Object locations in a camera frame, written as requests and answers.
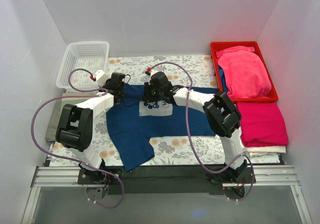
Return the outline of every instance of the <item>white panel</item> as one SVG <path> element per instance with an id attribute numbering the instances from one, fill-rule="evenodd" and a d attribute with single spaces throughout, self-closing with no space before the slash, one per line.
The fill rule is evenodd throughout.
<path id="1" fill-rule="evenodd" d="M 320 0 L 279 0 L 258 44 L 279 95 L 289 147 L 313 223 L 320 222 Z"/>
<path id="2" fill-rule="evenodd" d="M 0 223 L 22 220 L 36 165 L 45 155 L 34 146 L 30 124 L 36 108 L 61 93 L 55 87 L 66 48 L 42 0 L 0 0 Z M 53 106 L 40 113 L 37 139 Z"/>
<path id="3" fill-rule="evenodd" d="M 44 0 L 67 44 L 107 41 L 110 56 L 209 54 L 255 41 L 278 0 Z"/>

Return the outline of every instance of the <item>red basket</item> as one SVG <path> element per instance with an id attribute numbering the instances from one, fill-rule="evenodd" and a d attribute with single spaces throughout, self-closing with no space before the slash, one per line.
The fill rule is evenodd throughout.
<path id="1" fill-rule="evenodd" d="M 247 103 L 273 103 L 273 102 L 276 102 L 278 100 L 278 94 L 277 94 L 275 86 L 271 80 L 268 68 L 267 68 L 265 60 L 261 54 L 258 43 L 255 41 L 211 42 L 210 47 L 211 47 L 211 53 L 212 53 L 212 61 L 213 61 L 213 66 L 214 66 L 214 70 L 216 73 L 216 79 L 217 79 L 219 91 L 223 92 L 223 87 L 222 87 L 222 82 L 221 82 L 221 78 L 219 75 L 217 52 L 222 51 L 226 48 L 231 48 L 231 47 L 235 47 L 235 46 L 254 47 L 254 53 L 260 57 L 263 65 L 265 67 L 266 73 L 268 74 L 268 77 L 269 77 L 269 80 L 271 83 L 271 91 L 267 97 L 231 98 L 231 100 L 234 103 L 237 103 L 237 102 L 247 102 Z"/>

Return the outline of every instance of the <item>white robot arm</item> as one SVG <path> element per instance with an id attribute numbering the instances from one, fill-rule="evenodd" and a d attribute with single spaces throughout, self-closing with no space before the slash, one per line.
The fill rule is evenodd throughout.
<path id="1" fill-rule="evenodd" d="M 91 145 L 93 119 L 120 103 L 124 96 L 125 74 L 114 72 L 108 79 L 102 70 L 98 70 L 94 75 L 94 81 L 108 89 L 108 93 L 99 92 L 97 94 L 99 97 L 90 98 L 76 105 L 66 104 L 61 112 L 55 139 L 65 148 L 69 148 L 78 160 L 104 170 L 105 162 Z M 94 171 L 86 165 L 79 166 L 97 183 L 104 178 L 101 172 Z"/>
<path id="2" fill-rule="evenodd" d="M 164 100 L 173 105 L 186 106 L 189 92 L 188 107 L 205 113 L 211 129 L 221 139 L 225 156 L 224 164 L 228 165 L 236 156 L 242 155 L 241 114 L 225 92 L 205 94 L 193 90 L 188 91 L 183 86 L 173 86 L 161 71 L 152 69 L 149 74 L 150 81 L 144 83 L 143 101 Z M 246 167 L 247 160 L 243 156 L 237 158 L 230 165 L 229 177 L 232 180 L 240 179 Z"/>

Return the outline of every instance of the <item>white basket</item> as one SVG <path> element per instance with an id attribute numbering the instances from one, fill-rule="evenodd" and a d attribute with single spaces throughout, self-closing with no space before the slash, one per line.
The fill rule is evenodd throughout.
<path id="1" fill-rule="evenodd" d="M 106 41 L 81 41 L 66 47 L 56 86 L 70 92 L 76 92 L 68 83 L 69 74 L 77 68 L 84 68 L 94 73 L 98 69 L 107 69 L 109 43 Z M 85 71 L 76 71 L 71 77 L 71 83 L 78 89 L 90 90 L 98 88 L 98 84 L 90 79 Z"/>

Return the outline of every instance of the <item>magenta towel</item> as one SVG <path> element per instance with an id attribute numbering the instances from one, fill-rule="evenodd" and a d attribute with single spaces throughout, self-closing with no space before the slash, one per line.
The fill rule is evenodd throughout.
<path id="1" fill-rule="evenodd" d="M 254 47 L 234 46 L 218 51 L 230 98 L 264 98 L 271 91 L 266 68 Z"/>
<path id="2" fill-rule="evenodd" d="M 275 102 L 236 104 L 242 115 L 241 140 L 245 147 L 287 146 L 284 118 Z"/>

